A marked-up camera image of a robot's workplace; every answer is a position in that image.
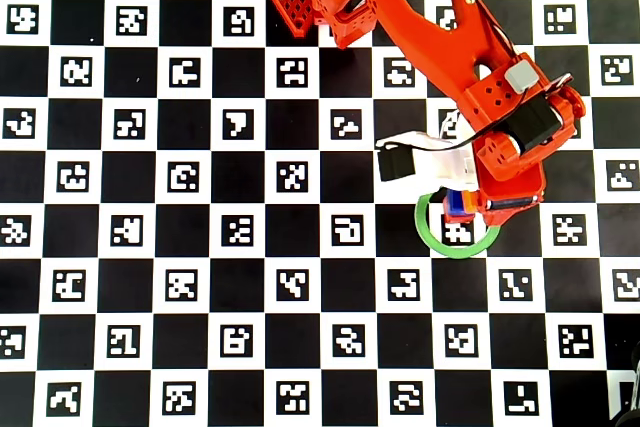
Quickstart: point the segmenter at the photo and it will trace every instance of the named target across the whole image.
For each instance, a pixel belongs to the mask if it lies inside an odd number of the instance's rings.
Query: black square
[[[546,369],[544,314],[491,314],[491,367]]]
[[[106,49],[105,97],[156,97],[157,76],[157,49]]]
[[[104,0],[51,0],[53,45],[103,45]]]
[[[264,371],[210,370],[209,425],[263,425]]]
[[[151,312],[153,260],[100,259],[98,312]]]
[[[492,425],[491,372],[436,370],[438,425]],[[460,400],[465,399],[464,408]]]
[[[640,243],[640,205],[598,204],[600,255],[638,257]]]
[[[378,314],[378,368],[433,368],[431,314]]]
[[[320,97],[371,97],[371,49],[320,49]]]
[[[0,411],[2,411],[0,425],[2,427],[33,425],[35,381],[35,372],[0,373]]]
[[[213,49],[213,97],[264,97],[264,49]]]
[[[211,202],[264,202],[264,152],[213,152]]]
[[[605,371],[552,370],[549,381],[553,425],[607,425],[610,415]],[[576,409],[575,406],[583,405],[585,399],[589,399],[589,408]]]
[[[267,100],[267,149],[317,148],[317,100]]]
[[[376,425],[376,379],[375,370],[323,370],[323,425]]]
[[[602,312],[598,259],[544,259],[547,312]]]
[[[149,424],[150,372],[96,372],[94,382],[93,425]]]
[[[0,95],[46,97],[48,62],[48,47],[0,46]]]
[[[225,37],[253,37],[255,35],[256,16],[253,7],[224,7],[222,16],[222,35]]]
[[[0,152],[0,202],[42,202],[44,152]]]
[[[573,75],[571,86],[581,95],[588,96],[589,86],[589,48],[586,45],[554,45],[535,47],[536,64],[549,79],[561,75]]]
[[[45,206],[43,252],[44,257],[97,257],[98,206]]]
[[[263,259],[211,260],[211,312],[264,312]]]
[[[209,257],[209,206],[156,206],[156,257]]]
[[[158,101],[158,149],[209,150],[210,143],[211,101]]]
[[[160,0],[160,45],[211,46],[211,0]]]
[[[103,152],[102,202],[153,202],[155,152]]]
[[[322,259],[323,312],[375,312],[374,259]]]
[[[531,0],[482,1],[514,44],[533,44]]]
[[[268,369],[320,367],[319,314],[267,314],[265,325]]]
[[[371,152],[322,152],[320,180],[323,203],[372,203],[373,155]]]
[[[207,368],[207,314],[153,316],[154,369]]]
[[[420,99],[374,100],[373,124],[376,141],[411,130],[426,132],[426,101]]]
[[[36,35],[40,24],[38,5],[7,5],[7,34]]]
[[[596,149],[640,148],[640,136],[634,128],[640,122],[637,99],[593,97],[591,107]]]
[[[378,257],[429,257],[416,232],[413,205],[376,204],[376,255]]]
[[[48,149],[100,149],[102,101],[49,99]]]
[[[282,16],[271,0],[267,2],[267,47],[317,47],[318,27],[311,28],[302,38],[293,36],[287,24],[282,21]]]
[[[587,8],[590,43],[640,43],[638,0],[587,0]]]
[[[93,369],[94,335],[94,315],[41,315],[38,370]]]
[[[486,312],[487,273],[483,259],[433,259],[434,312]]]
[[[37,313],[39,293],[39,260],[0,260],[0,313]]]
[[[318,205],[267,205],[267,257],[320,255]]]
[[[595,202],[593,153],[556,152],[544,161],[547,202]]]

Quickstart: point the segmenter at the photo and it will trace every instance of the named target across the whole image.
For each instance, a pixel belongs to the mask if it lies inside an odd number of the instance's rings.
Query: checkered mat
[[[588,114],[546,202],[452,261],[373,145],[455,106],[381,29],[0,0],[0,426],[606,425],[640,340],[639,0],[484,1]]]

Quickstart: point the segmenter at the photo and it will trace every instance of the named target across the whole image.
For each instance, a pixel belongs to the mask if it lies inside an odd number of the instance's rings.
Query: green circle
[[[439,254],[445,255],[451,259],[468,259],[480,252],[487,250],[491,244],[495,242],[500,233],[500,226],[493,225],[487,228],[485,236],[473,245],[467,247],[449,247],[436,239],[429,229],[427,223],[427,206],[433,194],[425,194],[418,199],[414,210],[414,220],[416,229],[422,241],[427,244],[430,249],[435,250]]]

